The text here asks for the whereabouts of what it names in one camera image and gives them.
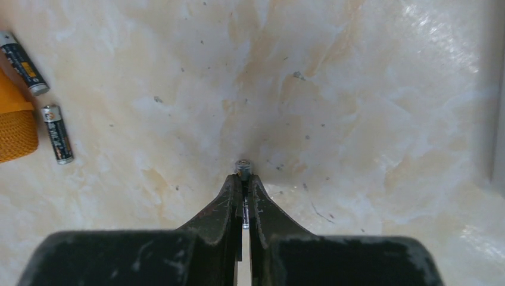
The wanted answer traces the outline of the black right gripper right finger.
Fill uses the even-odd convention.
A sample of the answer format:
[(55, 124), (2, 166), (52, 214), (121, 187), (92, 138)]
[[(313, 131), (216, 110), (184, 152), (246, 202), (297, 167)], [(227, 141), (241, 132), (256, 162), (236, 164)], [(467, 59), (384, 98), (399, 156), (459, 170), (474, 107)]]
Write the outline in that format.
[(248, 183), (252, 285), (442, 285), (435, 260), (402, 236), (316, 235)]

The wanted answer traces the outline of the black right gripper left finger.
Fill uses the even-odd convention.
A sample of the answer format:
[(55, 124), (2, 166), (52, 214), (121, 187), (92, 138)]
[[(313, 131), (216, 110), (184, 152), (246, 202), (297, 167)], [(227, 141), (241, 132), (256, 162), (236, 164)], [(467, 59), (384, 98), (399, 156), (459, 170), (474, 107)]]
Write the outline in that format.
[(18, 285), (234, 285), (242, 259), (241, 180), (176, 229), (61, 231), (33, 252)]

